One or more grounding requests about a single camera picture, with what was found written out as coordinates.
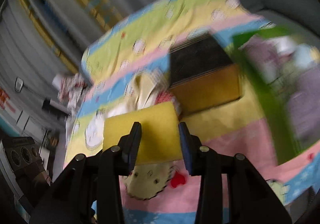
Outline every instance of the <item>box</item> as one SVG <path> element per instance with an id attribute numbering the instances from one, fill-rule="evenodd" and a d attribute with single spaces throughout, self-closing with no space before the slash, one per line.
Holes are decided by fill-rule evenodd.
<path id="1" fill-rule="evenodd" d="M 170 91 L 184 115 L 241 97 L 239 68 L 210 35 L 170 49 Z"/>

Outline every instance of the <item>speaker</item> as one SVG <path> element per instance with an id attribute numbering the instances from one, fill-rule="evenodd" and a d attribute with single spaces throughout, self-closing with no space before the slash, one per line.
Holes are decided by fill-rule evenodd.
<path id="1" fill-rule="evenodd" d="M 0 170 L 29 214 L 51 184 L 38 151 L 32 137 L 9 137 L 0 142 Z"/>

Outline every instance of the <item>green tray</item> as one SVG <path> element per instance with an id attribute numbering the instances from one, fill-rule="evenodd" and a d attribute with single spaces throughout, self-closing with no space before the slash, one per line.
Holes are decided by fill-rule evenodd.
<path id="1" fill-rule="evenodd" d="M 255 34 L 269 39 L 291 35 L 292 32 L 287 28 L 277 26 L 235 35 L 233 36 L 234 49 L 231 54 L 255 90 L 271 131 L 278 163 L 282 164 L 300 154 L 301 147 L 294 137 L 284 104 L 276 98 L 271 87 L 264 82 L 261 74 L 252 65 L 245 53 L 239 50 L 239 47 Z"/>

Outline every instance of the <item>yellow sponge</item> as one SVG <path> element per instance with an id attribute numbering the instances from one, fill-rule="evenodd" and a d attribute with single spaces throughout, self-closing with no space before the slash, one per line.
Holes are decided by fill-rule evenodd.
<path id="1" fill-rule="evenodd" d="M 179 121 L 171 102 L 106 119 L 102 150 L 117 145 L 122 136 L 130 133 L 134 122 L 142 126 L 136 165 L 182 159 Z"/>

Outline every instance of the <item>star print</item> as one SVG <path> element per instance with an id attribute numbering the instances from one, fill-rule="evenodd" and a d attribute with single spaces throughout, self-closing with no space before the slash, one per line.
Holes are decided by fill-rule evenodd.
<path id="1" fill-rule="evenodd" d="M 296 197 L 296 196 L 298 196 L 299 195 L 299 193 L 300 193 L 300 190 L 299 189 L 296 189 L 296 190 L 294 190 L 294 192 L 293 192 L 293 196 L 294 197 Z"/>
<path id="2" fill-rule="evenodd" d="M 308 178 L 308 176 L 309 176 L 309 174 L 308 174 L 307 172 L 304 172 L 304 173 L 302 174 L 301 179 L 302 179 L 302 180 L 306 180 L 306 179 Z"/>

